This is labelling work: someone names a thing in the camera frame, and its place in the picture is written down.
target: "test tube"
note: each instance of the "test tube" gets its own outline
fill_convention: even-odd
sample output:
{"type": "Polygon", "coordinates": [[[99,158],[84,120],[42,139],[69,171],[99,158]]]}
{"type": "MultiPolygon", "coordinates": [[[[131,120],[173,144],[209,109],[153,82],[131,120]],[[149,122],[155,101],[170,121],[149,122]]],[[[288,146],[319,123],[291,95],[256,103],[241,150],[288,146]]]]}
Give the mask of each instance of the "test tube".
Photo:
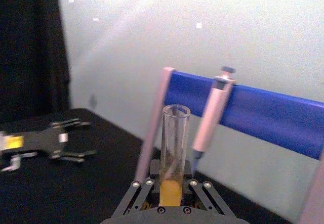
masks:
{"type": "Polygon", "coordinates": [[[183,105],[174,104],[163,108],[160,206],[181,204],[189,116],[190,110],[183,105]]]}

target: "bolt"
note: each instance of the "bolt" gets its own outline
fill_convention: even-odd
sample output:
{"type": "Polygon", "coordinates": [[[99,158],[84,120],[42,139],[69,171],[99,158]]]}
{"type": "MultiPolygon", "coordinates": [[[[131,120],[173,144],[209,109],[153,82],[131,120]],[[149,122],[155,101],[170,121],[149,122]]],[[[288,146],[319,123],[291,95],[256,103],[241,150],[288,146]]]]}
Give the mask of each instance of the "bolt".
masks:
{"type": "Polygon", "coordinates": [[[132,186],[133,187],[139,187],[140,186],[140,183],[139,182],[133,182],[132,186]]]}
{"type": "Polygon", "coordinates": [[[204,186],[205,186],[206,188],[210,188],[212,185],[211,185],[210,183],[204,183],[204,186]]]}
{"type": "Polygon", "coordinates": [[[196,186],[196,185],[197,185],[197,181],[196,181],[196,180],[192,180],[192,181],[190,181],[190,185],[192,185],[192,186],[196,186]]]}
{"type": "Polygon", "coordinates": [[[189,207],[184,207],[184,208],[183,208],[183,212],[184,212],[185,214],[190,214],[190,213],[191,213],[191,209],[190,209],[189,207]]]}
{"type": "Polygon", "coordinates": [[[164,208],[164,207],[159,207],[158,209],[157,209],[157,212],[159,213],[159,214],[164,214],[165,212],[166,212],[166,209],[164,208]]]}
{"type": "Polygon", "coordinates": [[[153,181],[152,180],[148,180],[148,181],[146,181],[146,184],[147,185],[152,185],[153,184],[153,181]]]}

